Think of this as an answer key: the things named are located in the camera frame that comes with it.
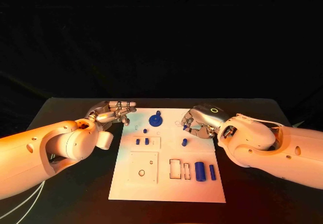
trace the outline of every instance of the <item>table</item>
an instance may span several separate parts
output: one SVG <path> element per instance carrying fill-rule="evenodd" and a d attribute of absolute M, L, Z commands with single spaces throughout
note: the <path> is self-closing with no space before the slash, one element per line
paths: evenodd
<path fill-rule="evenodd" d="M 102 100 L 136 101 L 137 107 L 192 108 L 196 104 L 219 106 L 231 116 L 242 113 L 290 125 L 271 99 L 72 99 L 51 98 L 29 129 L 84 117 Z M 323 190 L 271 176 L 255 168 L 242 168 L 221 147 L 216 159 L 226 204 L 108 200 L 123 124 L 110 132 L 108 151 L 94 149 L 91 156 L 45 182 L 39 200 L 22 223 L 319 223 L 323 221 Z M 0 201 L 4 214 L 32 194 L 36 187 Z M 3 219 L 16 223 L 33 200 Z"/>

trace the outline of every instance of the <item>robotic arm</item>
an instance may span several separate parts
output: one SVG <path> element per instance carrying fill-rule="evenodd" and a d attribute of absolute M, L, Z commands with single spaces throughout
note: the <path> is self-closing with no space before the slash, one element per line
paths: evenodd
<path fill-rule="evenodd" d="M 196 120 L 201 129 L 192 129 Z M 263 123 L 273 123 L 268 128 Z M 229 118 L 212 105 L 198 105 L 182 119 L 185 130 L 199 138 L 218 134 L 218 145 L 232 162 L 263 169 L 274 176 L 323 189 L 323 132 L 237 114 Z"/>
<path fill-rule="evenodd" d="M 10 197 L 84 160 L 94 147 L 107 150 L 115 122 L 130 124 L 134 102 L 102 101 L 84 119 L 62 121 L 0 139 L 0 199 Z"/>

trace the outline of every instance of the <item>white board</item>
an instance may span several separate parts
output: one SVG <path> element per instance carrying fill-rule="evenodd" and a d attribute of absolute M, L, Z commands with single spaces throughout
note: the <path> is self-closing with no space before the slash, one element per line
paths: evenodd
<path fill-rule="evenodd" d="M 153 127 L 149 118 L 157 110 L 162 112 L 163 123 Z M 214 141 L 183 131 L 180 120 L 188 111 L 137 108 L 137 112 L 127 115 L 131 123 L 123 128 L 110 200 L 225 203 Z M 149 145 L 144 144 L 146 138 L 150 139 Z M 170 179 L 170 160 L 180 160 L 180 179 Z M 195 162 L 199 161 L 205 164 L 205 182 L 196 181 Z M 185 179 L 185 163 L 190 167 L 190 180 Z M 215 181 L 211 179 L 209 165 L 215 167 Z"/>

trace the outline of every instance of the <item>puzzle board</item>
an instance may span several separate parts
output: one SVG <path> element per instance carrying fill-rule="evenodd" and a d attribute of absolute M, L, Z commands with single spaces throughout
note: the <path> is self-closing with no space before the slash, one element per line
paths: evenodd
<path fill-rule="evenodd" d="M 149 118 L 162 112 L 163 123 L 153 127 Z M 183 131 L 180 120 L 189 109 L 137 108 L 127 116 L 130 126 L 123 128 L 118 157 L 113 175 L 110 200 L 214 202 L 225 203 L 214 141 Z M 170 179 L 170 160 L 180 160 L 180 179 Z M 206 181 L 196 181 L 195 162 L 203 162 Z M 190 180 L 185 179 L 183 164 L 189 163 Z M 211 180 L 209 165 L 216 180 Z"/>

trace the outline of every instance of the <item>blue rectangular piece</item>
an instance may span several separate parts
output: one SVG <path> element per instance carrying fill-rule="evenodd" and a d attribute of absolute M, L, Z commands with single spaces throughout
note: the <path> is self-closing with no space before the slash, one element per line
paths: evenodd
<path fill-rule="evenodd" d="M 211 165 L 211 179 L 215 181 L 216 177 L 215 177 L 215 171 L 214 171 L 214 165 Z"/>
<path fill-rule="evenodd" d="M 203 162 L 195 163 L 196 181 L 206 181 Z"/>

